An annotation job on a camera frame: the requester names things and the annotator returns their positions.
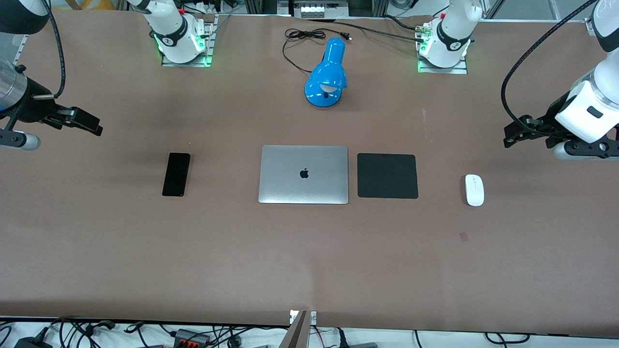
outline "table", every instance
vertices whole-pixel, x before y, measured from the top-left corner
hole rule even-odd
[[[293,18],[234,16],[207,69],[160,67],[136,13],[57,21],[59,103],[104,132],[20,124],[41,148],[0,152],[0,314],[286,324],[313,309],[321,326],[619,335],[616,164],[502,145],[503,77],[551,24],[479,24],[469,74],[452,76],[417,73],[410,42]],[[281,55],[286,28],[324,26],[353,36],[330,110]],[[311,68],[323,45],[287,53]],[[603,57],[566,25],[514,75],[510,105],[542,115]],[[49,26],[20,63],[56,88]],[[259,204],[265,144],[348,146],[350,203]],[[193,155],[183,198],[161,196],[169,152]],[[417,156],[419,199],[357,197],[359,152]],[[463,202],[468,173],[482,207]]]

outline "computer mouse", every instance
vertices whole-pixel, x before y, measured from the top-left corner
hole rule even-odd
[[[483,204],[483,181],[479,175],[467,174],[464,177],[464,188],[466,191],[466,201],[472,207],[479,207]]]

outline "laptop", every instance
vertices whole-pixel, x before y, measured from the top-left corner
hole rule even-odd
[[[348,148],[263,146],[258,202],[347,204]]]

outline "blue plastic object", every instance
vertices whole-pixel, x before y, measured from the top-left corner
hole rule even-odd
[[[324,57],[309,75],[305,84],[305,98],[319,108],[335,105],[342,97],[342,89],[348,86],[342,66],[346,43],[339,37],[327,41]]]

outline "black mouse pad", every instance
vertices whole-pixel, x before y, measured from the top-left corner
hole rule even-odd
[[[357,194],[367,198],[418,198],[415,156],[358,154]]]

